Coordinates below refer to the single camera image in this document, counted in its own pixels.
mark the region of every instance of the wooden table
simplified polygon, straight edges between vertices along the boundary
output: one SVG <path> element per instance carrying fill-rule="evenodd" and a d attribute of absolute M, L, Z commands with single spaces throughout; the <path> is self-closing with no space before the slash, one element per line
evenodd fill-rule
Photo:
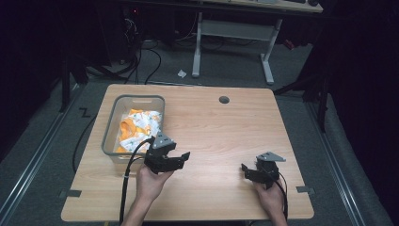
<path fill-rule="evenodd" d="M 103 153 L 101 142 L 115 99 L 121 94 L 161 95 L 166 100 L 163 132 L 177 147 L 169 156 L 191 152 L 146 216 L 146 220 L 266 219 L 252 183 L 241 163 L 255 169 L 255 156 L 273 152 L 285 157 L 279 171 L 288 184 L 289 218 L 311 218 L 304 182 L 295 160 L 279 108 L 270 89 L 167 86 L 109 86 L 94 123 L 61 217 L 66 221 L 118 221 L 123 164 Z M 220 96 L 230 99 L 219 102 Z M 136 179 L 129 180 L 126 211 L 136 195 Z"/>

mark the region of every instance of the dark background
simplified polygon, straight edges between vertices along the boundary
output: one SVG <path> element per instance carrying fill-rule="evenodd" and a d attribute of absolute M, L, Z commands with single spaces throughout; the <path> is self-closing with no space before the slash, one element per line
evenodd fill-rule
<path fill-rule="evenodd" d="M 398 224 L 394 214 L 395 179 L 399 177 L 395 167 L 399 150 L 398 3 L 351 0 L 321 4 L 324 15 L 350 20 L 322 26 L 287 19 L 278 43 L 314 44 L 299 80 L 320 73 L 327 63 L 333 65 L 328 90 L 347 138 L 392 221 Z M 175 31 L 186 34 L 194 20 L 194 12 L 142 8 L 139 12 L 140 29 L 171 46 L 180 38 Z M 62 74 L 66 49 L 99 65 L 126 59 L 122 14 L 119 7 L 94 7 L 90 2 L 63 1 L 57 10 L 42 1 L 0 3 L 1 159 L 50 96 Z"/>

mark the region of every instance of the hand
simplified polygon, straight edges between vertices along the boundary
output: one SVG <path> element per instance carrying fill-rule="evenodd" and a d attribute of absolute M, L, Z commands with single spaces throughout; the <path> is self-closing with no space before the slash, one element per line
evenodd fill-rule
<path fill-rule="evenodd" d="M 253 185 L 258 192 L 261 206 L 270 217 L 273 225 L 288 225 L 283 214 L 284 196 L 279 187 L 275 183 L 269 189 L 266 189 L 265 184 L 253 182 Z"/>
<path fill-rule="evenodd" d="M 122 226 L 139 226 L 143 223 L 152 202 L 161 194 L 165 182 L 173 172 L 155 174 L 146 165 L 141 166 L 136 177 L 136 198 L 122 222 Z"/>
<path fill-rule="evenodd" d="M 160 174 L 153 173 L 149 167 L 142 165 L 137 173 L 137 193 L 140 199 L 154 201 L 161 194 L 167 179 L 174 171 L 168 171 Z"/>

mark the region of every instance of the white table leg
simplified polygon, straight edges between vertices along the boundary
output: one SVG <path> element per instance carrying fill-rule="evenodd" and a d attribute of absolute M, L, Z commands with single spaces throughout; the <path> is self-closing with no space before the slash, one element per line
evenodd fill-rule
<path fill-rule="evenodd" d="M 268 85 L 273 85 L 274 84 L 274 79 L 273 79 L 273 74 L 270 70 L 270 65 L 269 65 L 269 58 L 270 54 L 272 53 L 273 46 L 276 42 L 277 35 L 279 34 L 279 28 L 281 27 L 282 19 L 277 20 L 275 28 L 272 32 L 271 39 L 269 42 L 269 45 L 266 49 L 265 54 L 261 54 L 261 60 L 262 60 L 262 65 L 263 65 L 263 72 L 264 76 L 266 77 L 266 83 Z"/>
<path fill-rule="evenodd" d="M 197 46 L 196 46 L 196 52 L 194 53 L 194 62 L 193 62 L 193 77 L 199 77 L 200 76 L 200 38 L 201 38 L 201 29 L 202 26 L 202 12 L 199 12 L 199 21 L 198 21 L 198 27 L 197 27 Z"/>

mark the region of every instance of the black clamp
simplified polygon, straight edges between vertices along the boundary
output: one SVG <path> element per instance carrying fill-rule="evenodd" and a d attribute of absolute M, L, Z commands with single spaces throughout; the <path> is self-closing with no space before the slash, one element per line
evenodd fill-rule
<path fill-rule="evenodd" d="M 176 143 L 158 132 L 155 140 L 151 143 L 147 150 L 144 164 L 151 169 L 155 174 L 158 172 L 174 171 L 182 169 L 184 162 L 188 160 L 190 153 L 184 153 L 180 157 L 168 157 L 169 151 L 176 148 Z"/>
<path fill-rule="evenodd" d="M 256 159 L 256 170 L 249 169 L 244 164 L 241 164 L 241 170 L 244 172 L 246 179 L 266 184 L 266 189 L 268 189 L 279 179 L 279 168 L 276 165 L 276 161 L 285 162 L 285 158 L 267 152 L 256 156 Z"/>

